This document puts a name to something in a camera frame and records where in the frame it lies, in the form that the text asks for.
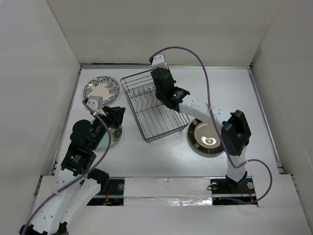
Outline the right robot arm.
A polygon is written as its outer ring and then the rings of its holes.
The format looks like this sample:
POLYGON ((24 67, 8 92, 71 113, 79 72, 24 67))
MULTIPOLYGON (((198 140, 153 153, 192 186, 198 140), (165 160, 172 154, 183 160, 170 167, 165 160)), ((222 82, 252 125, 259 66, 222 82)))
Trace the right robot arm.
POLYGON ((187 90, 175 86, 176 81, 169 69, 153 69, 151 76, 156 88, 156 97, 167 108, 193 116, 215 127, 221 146, 227 154, 226 187, 230 192, 242 189, 247 177, 246 147, 251 136, 244 113, 240 110, 229 113, 209 107, 187 90))

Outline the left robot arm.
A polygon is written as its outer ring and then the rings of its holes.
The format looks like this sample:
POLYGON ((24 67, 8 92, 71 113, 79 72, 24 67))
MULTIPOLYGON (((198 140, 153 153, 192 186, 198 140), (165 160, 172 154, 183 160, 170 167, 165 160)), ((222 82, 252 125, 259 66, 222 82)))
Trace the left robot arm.
POLYGON ((105 134, 121 126, 124 107, 105 106, 87 110, 94 121, 77 121, 72 128, 70 144, 61 163, 54 192, 33 212, 21 235, 67 235, 67 228, 96 194, 110 190, 109 174, 98 169, 95 149, 105 134))

